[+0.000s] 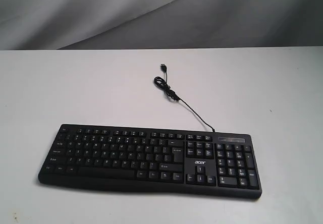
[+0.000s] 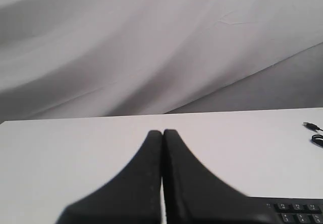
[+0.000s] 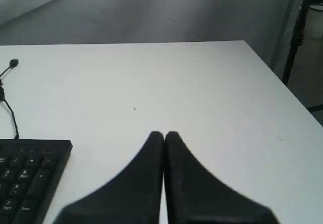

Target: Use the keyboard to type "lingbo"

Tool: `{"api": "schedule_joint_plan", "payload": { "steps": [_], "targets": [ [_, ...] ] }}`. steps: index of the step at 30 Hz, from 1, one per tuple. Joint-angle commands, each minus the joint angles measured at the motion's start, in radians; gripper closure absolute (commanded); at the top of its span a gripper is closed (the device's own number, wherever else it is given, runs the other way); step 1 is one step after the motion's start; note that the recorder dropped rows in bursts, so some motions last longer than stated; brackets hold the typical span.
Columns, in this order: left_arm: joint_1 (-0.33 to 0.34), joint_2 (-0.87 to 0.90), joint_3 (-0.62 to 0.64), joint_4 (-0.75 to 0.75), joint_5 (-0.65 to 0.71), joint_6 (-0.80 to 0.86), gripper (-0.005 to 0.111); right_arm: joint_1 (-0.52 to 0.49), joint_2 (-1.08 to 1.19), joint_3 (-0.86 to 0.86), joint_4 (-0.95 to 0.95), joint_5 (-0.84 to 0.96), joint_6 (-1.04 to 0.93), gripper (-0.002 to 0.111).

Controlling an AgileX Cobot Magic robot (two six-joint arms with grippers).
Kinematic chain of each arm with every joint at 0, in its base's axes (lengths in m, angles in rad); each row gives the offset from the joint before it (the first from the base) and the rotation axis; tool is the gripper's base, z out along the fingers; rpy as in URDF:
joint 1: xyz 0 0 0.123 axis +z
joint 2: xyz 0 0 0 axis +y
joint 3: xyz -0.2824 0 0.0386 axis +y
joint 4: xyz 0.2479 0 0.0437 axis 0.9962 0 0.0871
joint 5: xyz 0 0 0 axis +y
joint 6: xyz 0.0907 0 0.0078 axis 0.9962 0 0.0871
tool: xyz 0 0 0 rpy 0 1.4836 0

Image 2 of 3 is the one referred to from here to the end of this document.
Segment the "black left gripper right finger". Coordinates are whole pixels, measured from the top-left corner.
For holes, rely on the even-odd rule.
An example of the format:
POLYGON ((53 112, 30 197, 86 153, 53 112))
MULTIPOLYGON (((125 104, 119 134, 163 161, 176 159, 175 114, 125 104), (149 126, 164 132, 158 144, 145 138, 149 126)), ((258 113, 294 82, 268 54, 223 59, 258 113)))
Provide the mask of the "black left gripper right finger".
POLYGON ((167 223, 279 223, 260 200, 210 172, 176 130, 163 134, 163 188, 167 223))

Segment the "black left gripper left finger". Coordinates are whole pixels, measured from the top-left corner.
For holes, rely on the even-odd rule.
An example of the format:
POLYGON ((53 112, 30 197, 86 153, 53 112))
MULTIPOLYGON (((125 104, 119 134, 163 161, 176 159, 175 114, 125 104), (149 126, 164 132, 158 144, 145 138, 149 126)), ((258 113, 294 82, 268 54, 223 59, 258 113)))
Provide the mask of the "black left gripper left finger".
POLYGON ((149 131, 130 162, 108 183, 65 208, 57 223, 161 223, 163 135, 149 131))

